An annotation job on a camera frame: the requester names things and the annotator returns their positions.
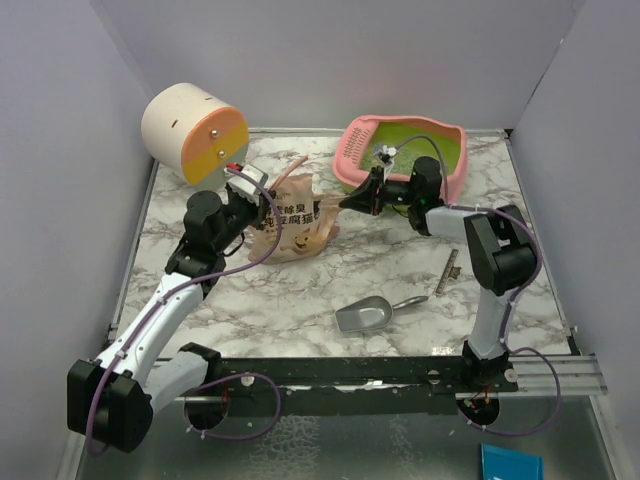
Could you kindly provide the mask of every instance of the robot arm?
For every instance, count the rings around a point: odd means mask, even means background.
[[[91,424],[95,439],[130,452],[146,435],[155,413],[215,375],[212,365],[219,354],[196,344],[182,347],[162,367],[152,367],[178,325],[217,282],[214,274],[226,267],[225,250],[249,225],[259,227],[266,216],[267,203],[255,185],[263,187],[267,175],[251,166],[242,174],[253,184],[232,177],[226,188],[227,204],[209,191],[189,199],[185,233],[152,298],[122,336],[95,360],[78,360],[70,369],[70,430],[85,433]],[[202,277],[209,280],[200,281]],[[98,403],[92,408],[96,398]]]
[[[473,273],[480,283],[480,302],[473,331],[463,347],[469,384],[486,385],[508,363],[506,339],[515,308],[514,294],[533,275],[537,252],[526,232],[520,210],[508,205],[497,210],[444,205],[440,199],[440,164],[418,158],[409,182],[387,181],[392,155],[374,148],[382,166],[340,206],[378,215],[386,205],[408,206],[411,227],[421,235],[446,237],[469,247]]]

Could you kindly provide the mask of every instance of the gray plastic scoop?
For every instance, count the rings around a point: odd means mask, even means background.
[[[336,320],[341,332],[362,332],[386,327],[393,318],[394,310],[428,300],[427,296],[411,297],[393,306],[382,297],[367,297],[336,311]]]

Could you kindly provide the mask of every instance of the white marble floor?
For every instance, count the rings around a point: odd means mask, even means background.
[[[278,137],[252,140],[247,161],[270,175],[300,155],[310,160],[314,189],[340,191],[331,162],[337,137]],[[505,142],[471,137],[469,175],[461,205],[525,210]],[[140,238],[119,332],[135,318],[162,276],[182,233],[185,203],[192,190],[161,167]],[[471,332],[479,285],[464,245],[421,237],[393,211],[373,218],[351,211],[338,217],[340,233],[319,256],[282,265],[258,266],[225,277],[203,305],[178,328],[163,351],[197,342],[226,357],[454,355]],[[430,295],[452,248],[462,267],[444,295],[398,314],[389,327],[369,333],[341,334],[333,312],[367,295],[392,303]],[[228,268],[247,262],[243,247]],[[513,321],[510,345],[533,346],[545,353],[569,353],[565,332],[545,271],[527,290]]]

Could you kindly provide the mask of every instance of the pink litter box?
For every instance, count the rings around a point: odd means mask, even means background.
[[[398,145],[418,133],[428,134],[438,145],[447,167],[449,202],[457,201],[467,177],[467,134],[461,127],[426,117],[380,117],[366,115],[356,118],[340,139],[333,159],[333,173],[350,192],[360,185],[377,165],[372,147],[376,143]],[[400,149],[395,157],[391,180],[409,181],[413,162],[418,157],[438,158],[427,140],[416,139]]]

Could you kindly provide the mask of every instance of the small metal piece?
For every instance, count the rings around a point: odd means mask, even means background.
[[[245,387],[250,387],[251,385],[253,385],[253,382],[255,381],[254,377],[241,377],[240,378],[240,383],[242,383],[242,385],[244,385]]]
[[[513,368],[508,368],[504,371],[504,378],[509,383],[516,383],[518,381],[518,372],[516,372]]]
[[[451,250],[449,259],[447,260],[447,264],[442,271],[440,281],[438,282],[438,286],[436,287],[436,290],[434,292],[436,296],[440,296],[444,293],[444,289],[447,286],[447,281],[450,278],[453,278],[455,280],[460,276],[460,267],[454,267],[456,258],[458,258],[458,253],[460,253],[460,251],[457,248]]]

